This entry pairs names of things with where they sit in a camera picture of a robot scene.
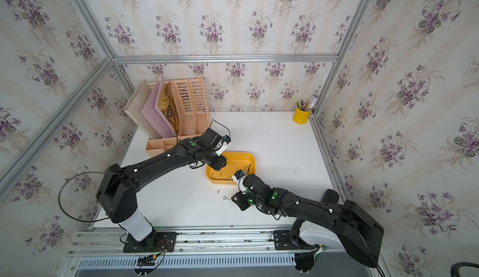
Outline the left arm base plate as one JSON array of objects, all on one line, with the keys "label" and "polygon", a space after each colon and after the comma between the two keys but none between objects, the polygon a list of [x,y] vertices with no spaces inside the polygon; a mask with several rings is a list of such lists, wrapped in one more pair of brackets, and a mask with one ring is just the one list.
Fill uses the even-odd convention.
[{"label": "left arm base plate", "polygon": [[178,233],[153,232],[142,241],[137,241],[131,234],[123,246],[124,253],[173,252]]}]

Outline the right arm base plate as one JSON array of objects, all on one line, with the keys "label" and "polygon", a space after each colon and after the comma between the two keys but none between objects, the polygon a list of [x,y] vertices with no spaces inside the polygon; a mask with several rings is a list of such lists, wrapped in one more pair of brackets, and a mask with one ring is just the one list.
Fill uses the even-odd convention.
[{"label": "right arm base plate", "polygon": [[292,235],[289,230],[275,230],[273,232],[273,242],[275,250],[314,250],[320,245],[310,245],[302,240],[298,235]]}]

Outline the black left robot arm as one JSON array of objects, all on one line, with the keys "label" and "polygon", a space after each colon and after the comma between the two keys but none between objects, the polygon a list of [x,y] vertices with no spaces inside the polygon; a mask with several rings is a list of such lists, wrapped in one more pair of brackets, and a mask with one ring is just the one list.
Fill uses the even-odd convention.
[{"label": "black left robot arm", "polygon": [[97,201],[112,223],[120,225],[132,238],[142,243],[154,237],[152,224],[137,204],[137,192],[164,175],[198,163],[215,171],[227,164],[223,152],[231,143],[229,135],[221,136],[208,128],[202,135],[186,138],[155,157],[126,167],[110,166],[96,193]]}]

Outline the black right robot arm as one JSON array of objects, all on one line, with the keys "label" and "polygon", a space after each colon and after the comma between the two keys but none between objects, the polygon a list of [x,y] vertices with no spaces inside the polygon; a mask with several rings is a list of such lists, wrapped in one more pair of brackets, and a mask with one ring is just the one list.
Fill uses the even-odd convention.
[{"label": "black right robot arm", "polygon": [[320,202],[300,197],[284,188],[270,188],[254,173],[235,172],[232,180],[238,192],[232,201],[245,211],[251,206],[277,219],[292,217],[302,224],[313,223],[333,232],[350,257],[362,265],[377,268],[384,228],[357,203],[339,204],[339,194],[327,190]]}]

